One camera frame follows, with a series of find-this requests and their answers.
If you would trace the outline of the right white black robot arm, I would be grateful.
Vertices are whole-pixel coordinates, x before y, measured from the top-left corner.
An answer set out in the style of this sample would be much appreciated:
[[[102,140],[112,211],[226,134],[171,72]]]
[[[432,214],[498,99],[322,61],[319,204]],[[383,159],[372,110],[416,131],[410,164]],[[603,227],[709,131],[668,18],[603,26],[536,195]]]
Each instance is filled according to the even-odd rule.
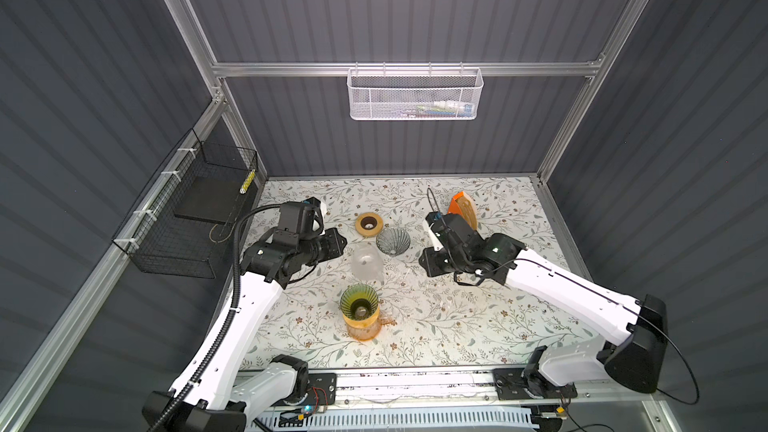
[[[503,234],[463,240],[431,236],[419,258],[430,277],[470,274],[534,295],[595,332],[571,346],[538,346],[520,374],[521,386],[541,398],[573,398],[580,382],[611,379],[638,393],[658,389],[669,339],[666,306],[651,295],[639,300],[610,291],[544,259]]]

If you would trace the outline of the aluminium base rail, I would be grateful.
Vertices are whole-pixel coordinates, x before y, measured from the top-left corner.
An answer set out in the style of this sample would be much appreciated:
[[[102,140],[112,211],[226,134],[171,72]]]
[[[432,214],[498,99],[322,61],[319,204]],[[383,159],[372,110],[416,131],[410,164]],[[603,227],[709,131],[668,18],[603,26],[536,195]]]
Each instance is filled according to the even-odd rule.
[[[453,404],[470,399],[554,401],[585,398],[588,389],[596,386],[608,388],[609,399],[615,401],[630,392],[607,377],[567,386],[545,384],[529,377],[520,365],[311,370],[302,360],[280,355],[241,382],[236,381],[238,374],[236,367],[223,365],[208,366],[198,379],[184,372],[168,393],[183,394],[185,402],[202,402],[210,409],[243,402],[246,412],[254,415],[281,404],[297,407],[305,402],[341,407],[424,401]]]

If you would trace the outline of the green glass dripper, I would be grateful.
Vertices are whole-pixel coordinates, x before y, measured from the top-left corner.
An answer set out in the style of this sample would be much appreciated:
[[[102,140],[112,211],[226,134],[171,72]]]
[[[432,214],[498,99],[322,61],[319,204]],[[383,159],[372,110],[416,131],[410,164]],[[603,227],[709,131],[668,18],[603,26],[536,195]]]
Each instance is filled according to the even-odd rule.
[[[347,317],[365,318],[379,309],[379,297],[375,289],[359,283],[349,286],[340,298],[340,310]]]

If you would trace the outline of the grey glass dripper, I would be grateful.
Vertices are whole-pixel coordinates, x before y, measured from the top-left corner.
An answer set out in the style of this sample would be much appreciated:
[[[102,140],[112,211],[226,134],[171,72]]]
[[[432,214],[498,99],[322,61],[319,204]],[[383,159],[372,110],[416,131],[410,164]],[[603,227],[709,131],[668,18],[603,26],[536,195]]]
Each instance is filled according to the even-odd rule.
[[[390,257],[404,254],[410,245],[410,235],[404,228],[385,228],[376,237],[379,251]]]

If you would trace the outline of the tubes in white basket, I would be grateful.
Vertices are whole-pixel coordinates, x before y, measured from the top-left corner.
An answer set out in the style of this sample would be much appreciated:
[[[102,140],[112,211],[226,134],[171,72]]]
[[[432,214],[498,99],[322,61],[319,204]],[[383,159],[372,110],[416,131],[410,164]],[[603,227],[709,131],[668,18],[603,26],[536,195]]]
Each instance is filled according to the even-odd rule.
[[[411,104],[399,115],[419,119],[467,119],[476,117],[475,104],[463,101],[435,101],[432,103]]]

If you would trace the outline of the floral table mat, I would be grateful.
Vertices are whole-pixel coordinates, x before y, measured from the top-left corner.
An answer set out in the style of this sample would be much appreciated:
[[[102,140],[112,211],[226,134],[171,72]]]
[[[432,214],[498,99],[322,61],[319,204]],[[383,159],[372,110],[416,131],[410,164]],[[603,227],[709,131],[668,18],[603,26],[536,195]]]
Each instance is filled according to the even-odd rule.
[[[348,244],[341,258],[303,275],[275,303],[242,368],[263,368],[279,354],[313,368],[502,365],[526,362],[539,346],[557,349],[592,339],[595,333],[584,322],[523,291],[426,275],[418,259],[430,243],[422,226],[432,209],[429,198],[446,208],[459,192],[474,200],[482,236],[508,235],[565,264],[528,177],[269,181],[261,198],[267,210],[254,219],[249,242],[276,223],[275,204],[317,197],[327,204],[326,224]],[[383,275],[372,283],[383,326],[373,339],[358,341],[347,331],[340,298],[356,281],[355,251],[370,245],[355,229],[366,212],[378,214],[388,228],[404,229],[411,244],[403,254],[384,258]]]

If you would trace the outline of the yellow marker pen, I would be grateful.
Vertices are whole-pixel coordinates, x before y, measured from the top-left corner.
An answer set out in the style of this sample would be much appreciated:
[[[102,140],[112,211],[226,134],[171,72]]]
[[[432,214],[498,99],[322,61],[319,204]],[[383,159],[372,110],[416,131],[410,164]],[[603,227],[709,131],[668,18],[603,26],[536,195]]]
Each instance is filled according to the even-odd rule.
[[[248,192],[251,184],[253,183],[253,181],[255,179],[255,176],[256,176],[256,170],[255,169],[251,169],[248,172],[246,178],[244,179],[244,181],[242,182],[242,184],[240,186],[239,193],[241,195],[244,195],[244,194],[246,194]]]

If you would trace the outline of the black foam pad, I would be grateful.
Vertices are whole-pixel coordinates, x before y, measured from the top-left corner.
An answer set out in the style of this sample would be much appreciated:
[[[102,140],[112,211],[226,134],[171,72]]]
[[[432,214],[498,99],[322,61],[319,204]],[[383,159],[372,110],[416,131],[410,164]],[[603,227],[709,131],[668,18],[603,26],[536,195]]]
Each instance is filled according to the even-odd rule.
[[[218,225],[233,223],[251,196],[251,191],[241,195],[239,189],[235,182],[198,176],[175,207],[174,216]]]

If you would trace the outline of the clear frosted glass dripper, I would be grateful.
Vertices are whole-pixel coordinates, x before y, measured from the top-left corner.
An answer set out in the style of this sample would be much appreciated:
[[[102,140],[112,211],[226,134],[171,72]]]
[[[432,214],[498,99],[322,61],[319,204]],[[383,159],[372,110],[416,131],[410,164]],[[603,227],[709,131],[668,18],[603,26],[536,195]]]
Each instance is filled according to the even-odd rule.
[[[374,245],[363,243],[355,246],[351,259],[351,273],[362,282],[383,282],[384,263]]]

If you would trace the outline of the orange coffee filter holder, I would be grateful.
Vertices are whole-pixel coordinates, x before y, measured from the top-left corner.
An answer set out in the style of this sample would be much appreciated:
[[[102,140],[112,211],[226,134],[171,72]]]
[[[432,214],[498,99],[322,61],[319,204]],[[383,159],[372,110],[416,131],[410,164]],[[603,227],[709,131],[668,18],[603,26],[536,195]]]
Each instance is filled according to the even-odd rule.
[[[448,213],[461,216],[473,230],[478,230],[477,207],[466,192],[459,192],[452,197]]]

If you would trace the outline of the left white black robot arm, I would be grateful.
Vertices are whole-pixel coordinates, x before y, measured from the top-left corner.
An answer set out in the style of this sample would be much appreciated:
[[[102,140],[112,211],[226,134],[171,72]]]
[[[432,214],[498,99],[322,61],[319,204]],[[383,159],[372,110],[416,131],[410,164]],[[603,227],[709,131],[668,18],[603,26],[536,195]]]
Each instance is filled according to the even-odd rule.
[[[234,276],[230,304],[222,309],[197,353],[166,391],[151,393],[142,414],[152,431],[243,431],[268,408],[315,405],[308,364],[275,356],[253,377],[237,384],[254,335],[303,267],[343,255],[347,240],[330,228],[309,240],[258,241],[244,253]]]

